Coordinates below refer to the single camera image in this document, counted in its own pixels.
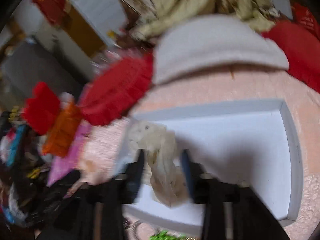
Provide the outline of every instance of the white cushion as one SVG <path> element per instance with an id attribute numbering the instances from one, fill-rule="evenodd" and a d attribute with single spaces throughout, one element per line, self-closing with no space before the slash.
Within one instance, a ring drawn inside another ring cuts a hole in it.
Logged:
<path id="1" fill-rule="evenodd" d="M 154 84 L 229 63 L 289 69 L 277 44 L 231 16 L 207 15 L 169 30 L 155 48 Z"/>

